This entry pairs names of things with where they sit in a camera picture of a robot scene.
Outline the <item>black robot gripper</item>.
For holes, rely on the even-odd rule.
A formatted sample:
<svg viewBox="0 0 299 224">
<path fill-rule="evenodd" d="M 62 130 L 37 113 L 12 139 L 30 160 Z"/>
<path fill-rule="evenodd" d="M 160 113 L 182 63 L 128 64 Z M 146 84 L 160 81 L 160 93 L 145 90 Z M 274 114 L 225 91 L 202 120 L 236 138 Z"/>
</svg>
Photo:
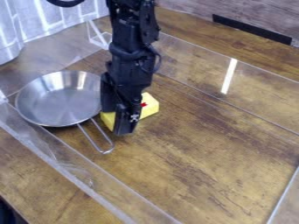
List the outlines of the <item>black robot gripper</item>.
<svg viewBox="0 0 299 224">
<path fill-rule="evenodd" d="M 116 111 L 113 133 L 130 134 L 141 116 L 141 92 L 150 86 L 156 72 L 156 51 L 142 46 L 132 52 L 116 44 L 108 48 L 112 60 L 100 76 L 101 111 Z"/>
</svg>

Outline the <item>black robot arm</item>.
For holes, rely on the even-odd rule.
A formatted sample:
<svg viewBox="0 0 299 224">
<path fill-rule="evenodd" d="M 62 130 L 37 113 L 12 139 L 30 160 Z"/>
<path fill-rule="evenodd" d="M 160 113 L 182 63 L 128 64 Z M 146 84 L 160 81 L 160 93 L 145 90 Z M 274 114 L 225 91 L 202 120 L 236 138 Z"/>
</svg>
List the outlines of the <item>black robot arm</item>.
<svg viewBox="0 0 299 224">
<path fill-rule="evenodd" d="M 108 46 L 110 61 L 100 76 L 100 102 L 112 112 L 112 131 L 121 136 L 134 131 L 141 116 L 142 90 L 161 65 L 152 43 L 160 27 L 154 19 L 154 0 L 106 0 L 112 26 Z"/>
</svg>

